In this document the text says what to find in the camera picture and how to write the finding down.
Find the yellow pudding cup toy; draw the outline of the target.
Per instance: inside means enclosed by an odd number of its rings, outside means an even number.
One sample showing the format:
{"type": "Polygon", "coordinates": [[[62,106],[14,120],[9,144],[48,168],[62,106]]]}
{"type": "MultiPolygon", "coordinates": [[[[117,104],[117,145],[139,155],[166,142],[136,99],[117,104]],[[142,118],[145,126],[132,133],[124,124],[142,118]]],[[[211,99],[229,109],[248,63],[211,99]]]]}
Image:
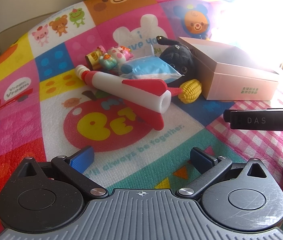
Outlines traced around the yellow pudding cup toy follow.
{"type": "Polygon", "coordinates": [[[100,56],[102,56],[102,52],[100,50],[95,50],[85,56],[88,68],[90,70],[98,70],[102,68],[101,64],[99,63],[100,56]]]}

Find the colourful cartoon play mat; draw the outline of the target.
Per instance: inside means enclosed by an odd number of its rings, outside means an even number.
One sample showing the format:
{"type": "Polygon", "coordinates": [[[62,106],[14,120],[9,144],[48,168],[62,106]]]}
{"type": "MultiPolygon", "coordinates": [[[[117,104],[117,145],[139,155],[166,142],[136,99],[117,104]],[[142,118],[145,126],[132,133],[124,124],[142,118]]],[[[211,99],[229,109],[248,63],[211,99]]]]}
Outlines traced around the colourful cartoon play mat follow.
{"type": "Polygon", "coordinates": [[[89,90],[75,75],[75,67],[100,45],[131,51],[153,46],[160,55],[158,35],[188,35],[178,12],[197,10],[214,24],[221,5],[218,0],[89,0],[24,34],[0,56],[0,191],[25,157],[49,161],[87,145],[95,160],[86,175],[109,190],[186,184],[198,175],[189,161],[195,146],[235,162],[261,158],[283,189],[283,132],[234,131],[222,117],[228,108],[264,109],[269,102],[200,97],[184,104],[175,97],[164,114],[164,129],[155,131],[120,100],[89,90]]]}

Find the black plush cat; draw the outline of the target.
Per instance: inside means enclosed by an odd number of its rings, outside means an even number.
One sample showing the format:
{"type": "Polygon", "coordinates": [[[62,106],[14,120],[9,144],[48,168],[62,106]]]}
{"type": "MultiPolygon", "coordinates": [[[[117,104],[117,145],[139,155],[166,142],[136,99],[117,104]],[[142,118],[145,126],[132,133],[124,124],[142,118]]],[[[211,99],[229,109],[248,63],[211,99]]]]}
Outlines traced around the black plush cat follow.
{"type": "Polygon", "coordinates": [[[169,87],[179,87],[186,81],[196,78],[197,64],[187,46],[164,36],[157,36],[156,40],[157,44],[168,46],[161,53],[160,58],[182,75],[179,79],[169,83],[169,87]]]}

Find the white red foam rocket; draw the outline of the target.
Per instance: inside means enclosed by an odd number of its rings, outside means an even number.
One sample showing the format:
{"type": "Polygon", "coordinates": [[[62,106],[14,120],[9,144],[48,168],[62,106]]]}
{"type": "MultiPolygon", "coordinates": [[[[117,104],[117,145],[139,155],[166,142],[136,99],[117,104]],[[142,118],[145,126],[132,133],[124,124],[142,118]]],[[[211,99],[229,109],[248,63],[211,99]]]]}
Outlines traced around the white red foam rocket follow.
{"type": "Polygon", "coordinates": [[[169,108],[171,98],[182,93],[181,88],[170,88],[161,79],[125,79],[89,70],[84,65],[75,67],[75,73],[88,87],[121,98],[137,116],[156,131],[164,128],[163,114],[169,108]]]}

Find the yellow corn toy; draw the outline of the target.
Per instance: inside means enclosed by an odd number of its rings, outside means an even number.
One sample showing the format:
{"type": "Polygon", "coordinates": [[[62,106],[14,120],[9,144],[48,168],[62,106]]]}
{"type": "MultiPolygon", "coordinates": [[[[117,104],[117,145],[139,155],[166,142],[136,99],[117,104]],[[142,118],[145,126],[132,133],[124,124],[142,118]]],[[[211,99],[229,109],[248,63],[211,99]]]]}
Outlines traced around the yellow corn toy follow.
{"type": "Polygon", "coordinates": [[[179,100],[184,104],[195,102],[202,93],[202,84],[192,79],[180,85],[182,92],[178,95],[179,100]]]}

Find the pink cardboard box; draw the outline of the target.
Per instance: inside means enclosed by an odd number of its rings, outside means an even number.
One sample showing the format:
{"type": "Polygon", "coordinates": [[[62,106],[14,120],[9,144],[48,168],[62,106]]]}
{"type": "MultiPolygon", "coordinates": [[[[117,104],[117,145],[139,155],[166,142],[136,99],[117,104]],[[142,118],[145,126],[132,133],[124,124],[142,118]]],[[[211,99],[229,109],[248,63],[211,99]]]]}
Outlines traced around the pink cardboard box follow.
{"type": "Polygon", "coordinates": [[[179,37],[195,56],[196,78],[206,100],[269,101],[279,81],[279,73],[255,65],[236,46],[179,37]]]}

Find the pink teal toy figure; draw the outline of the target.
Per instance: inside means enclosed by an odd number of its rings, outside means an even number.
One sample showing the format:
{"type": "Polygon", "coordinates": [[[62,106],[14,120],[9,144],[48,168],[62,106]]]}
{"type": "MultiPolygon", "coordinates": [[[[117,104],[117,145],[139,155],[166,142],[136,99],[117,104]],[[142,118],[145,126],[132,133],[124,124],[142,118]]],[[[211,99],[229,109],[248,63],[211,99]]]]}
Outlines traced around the pink teal toy figure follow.
{"type": "Polygon", "coordinates": [[[113,69],[118,64],[125,63],[134,56],[131,49],[125,46],[111,47],[108,50],[105,50],[103,46],[98,46],[97,49],[102,52],[102,55],[98,58],[100,69],[105,70],[113,69]]]}

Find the blue white plastic bag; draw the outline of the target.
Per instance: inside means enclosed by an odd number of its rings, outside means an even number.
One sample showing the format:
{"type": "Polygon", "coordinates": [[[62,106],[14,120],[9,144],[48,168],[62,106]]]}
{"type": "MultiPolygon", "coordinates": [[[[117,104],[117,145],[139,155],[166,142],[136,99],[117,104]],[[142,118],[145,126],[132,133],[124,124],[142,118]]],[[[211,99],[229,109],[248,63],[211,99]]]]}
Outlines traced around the blue white plastic bag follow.
{"type": "Polygon", "coordinates": [[[126,79],[161,79],[166,83],[182,77],[171,65],[156,56],[129,60],[118,68],[118,74],[126,79]]]}

